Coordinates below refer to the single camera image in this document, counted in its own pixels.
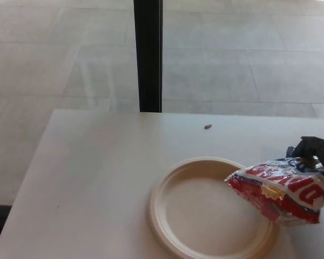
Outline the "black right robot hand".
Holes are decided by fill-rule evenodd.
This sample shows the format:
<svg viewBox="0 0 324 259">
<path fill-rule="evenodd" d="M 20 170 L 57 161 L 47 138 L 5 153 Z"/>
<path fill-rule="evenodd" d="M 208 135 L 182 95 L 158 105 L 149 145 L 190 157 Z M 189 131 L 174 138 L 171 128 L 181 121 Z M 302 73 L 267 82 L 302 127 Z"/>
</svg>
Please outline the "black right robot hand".
<svg viewBox="0 0 324 259">
<path fill-rule="evenodd" d="M 324 167 L 324 139 L 318 137 L 301 137 L 301 141 L 296 147 L 287 148 L 287 158 L 303 158 L 304 164 L 312 168 L 315 166 L 314 157 Z"/>
</svg>

